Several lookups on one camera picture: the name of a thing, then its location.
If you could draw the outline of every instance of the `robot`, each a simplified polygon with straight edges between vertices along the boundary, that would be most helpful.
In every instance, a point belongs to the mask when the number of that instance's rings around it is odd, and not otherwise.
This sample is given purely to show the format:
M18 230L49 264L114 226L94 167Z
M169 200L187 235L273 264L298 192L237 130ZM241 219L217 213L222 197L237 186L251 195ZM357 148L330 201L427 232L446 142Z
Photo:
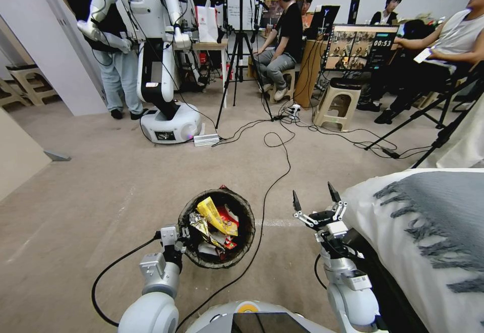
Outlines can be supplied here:
M96 26L116 1L92 0L87 22L79 21L78 28L87 37L127 53L132 47L131 40L101 32ZM180 28L183 15L179 0L121 1L133 26L143 34L139 45L137 93L141 100L155 105L141 118L143 134L153 143L186 142L200 133L201 118L195 106L173 100L173 90L179 87L174 51L184 51L196 78L199 75L193 54L188 51L189 35Z
M307 216L301 211L293 191L293 215L315 230L329 280L328 298L341 332L387 332L380 317L378 302L371 290L370 279L356 268L353 262L355 255L350 257L342 242L348 231L342 221L347 203L341 201L331 184L328 185L333 199L331 210ZM148 254L141 261L140 269L145 277L143 295L123 314L119 322L119 333L175 332L178 310L174 299L182 269L183 241L190 237L187 228L182 228L180 234L176 225L163 227L158 235L162 252ZM332 332L284 307L260 301L238 301L212 307L186 332L231 332L232 325L240 328L240 331L254 331L251 329L254 326L259 331L263 325L267 331Z

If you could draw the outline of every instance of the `humanoid robot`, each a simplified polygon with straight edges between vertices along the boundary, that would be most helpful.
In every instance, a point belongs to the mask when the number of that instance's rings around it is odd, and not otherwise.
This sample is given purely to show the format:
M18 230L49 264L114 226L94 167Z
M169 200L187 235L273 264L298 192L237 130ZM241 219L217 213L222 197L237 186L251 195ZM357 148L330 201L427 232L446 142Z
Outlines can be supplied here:
M132 48L131 40L101 32L96 23L102 21L117 0L92 0L87 22L78 28L87 37L101 41L122 52ZM174 144L190 140L200 133L200 113L193 105L175 102L173 90L179 86L175 72L175 50L188 49L191 41L182 33L183 15L179 0L121 0L133 24L142 33L139 44L137 93L141 100L156 108L141 118L144 135L154 143ZM192 68L193 57L190 56Z

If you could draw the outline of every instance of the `man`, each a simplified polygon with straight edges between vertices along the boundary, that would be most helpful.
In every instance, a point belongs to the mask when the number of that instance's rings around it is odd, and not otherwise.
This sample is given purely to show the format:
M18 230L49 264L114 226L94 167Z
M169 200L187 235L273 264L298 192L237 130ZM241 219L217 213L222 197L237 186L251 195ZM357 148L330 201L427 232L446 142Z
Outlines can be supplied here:
M373 74L370 100L361 101L357 108L379 112L384 87L399 80L404 90L375 120L377 124L391 124L392 119L410 106L418 95L444 90L447 79L454 72L467 71L484 59L483 29L484 0L470 0L466 10L454 14L428 37L416 40L395 38L395 43L409 50L422 50L436 43L430 49L431 55L422 63L417 63L413 57L399 58L398 65L392 64L392 67Z
M87 21L91 0L63 0L74 13L76 19ZM126 33L126 26L112 5L106 18L99 23L99 29L105 33L111 33L121 37L120 33ZM136 93L138 76L138 58L134 52L122 53L119 49L106 46L101 42L93 41L84 37L92 48L92 53L101 68L101 78L106 92L107 109L114 119L122 119L123 102L120 93L124 91L126 104L130 110L131 119L138 120L146 111L143 109Z
M254 52L254 66L262 78L264 91L270 90L271 84L275 84L276 101L281 100L287 93L287 83L282 72L294 68L303 43L303 20L296 1L279 0L279 4L284 12L264 45ZM276 49L265 50L278 35Z
M302 30L309 28L311 25L310 19L308 18L308 10L311 7L313 0L304 0L301 8L301 18L302 18Z
M376 12L370 24L392 25L393 21L397 19L394 10L400 3L402 3L402 0L387 0L383 12Z

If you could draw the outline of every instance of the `trash can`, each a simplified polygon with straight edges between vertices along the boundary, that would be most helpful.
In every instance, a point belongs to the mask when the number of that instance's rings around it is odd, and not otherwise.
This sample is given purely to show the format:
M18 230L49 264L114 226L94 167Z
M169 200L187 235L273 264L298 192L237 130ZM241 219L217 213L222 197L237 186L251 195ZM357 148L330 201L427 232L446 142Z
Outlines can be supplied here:
M231 212L239 220L238 236L234 236L233 238L237 246L232 250L225 251L224 260L220 260L218 256L200 253L198 251L198 245L204 241L202 234L196 228L190 226L190 213L196 212L198 203L208 197L212 197L216 206L227 204ZM188 227L190 231L190 239L185 243L187 248L185 255L196 265L206 269L227 269L236 265L251 248L256 231L254 215L252 214L249 203L242 196L226 187L207 190L195 196L187 203L180 214L178 225L180 228Z

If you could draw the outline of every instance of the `tripod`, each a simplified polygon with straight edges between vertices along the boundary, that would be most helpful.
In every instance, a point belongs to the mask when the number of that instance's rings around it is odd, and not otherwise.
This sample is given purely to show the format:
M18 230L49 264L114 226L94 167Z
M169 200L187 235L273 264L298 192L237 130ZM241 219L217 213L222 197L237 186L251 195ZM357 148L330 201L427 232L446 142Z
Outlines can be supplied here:
M235 44L233 45L233 51L232 51L232 56L230 57L230 66L227 71L227 75L231 75L232 69L233 69L233 63L235 61L235 55L237 55L237 64L235 66L236 72L234 73L235 80L235 88L233 92L233 105L235 106L235 97L237 95L237 83L238 82L243 82L243 77L242 77L242 71L239 69L240 65L240 60L243 58L243 52L244 52L244 41L247 45L247 48L249 49L249 54L251 56L252 60L255 60L254 58L254 53L252 52L251 45L249 43L249 38L247 36L247 33L243 31L243 5L244 5L244 0L239 0L240 4L240 12L239 12L239 19L240 19L240 24L238 31L235 32ZM267 92L264 91L264 87L262 84L262 79L261 75L259 72L257 72L257 82L262 90L262 97L264 98L264 101L266 102L267 110L269 112L269 116L271 117L271 121L274 121L274 118L272 117L271 109L269 107L269 101L266 98ZM220 117L222 115L222 109L223 109L223 100L225 100L225 96L227 95L227 89L228 85L230 84L230 78L227 78L225 81L225 85L223 88L223 95L222 95L222 102L220 103L220 110L218 111L218 117L217 117L217 123L215 124L215 129L218 129L218 125L220 122Z

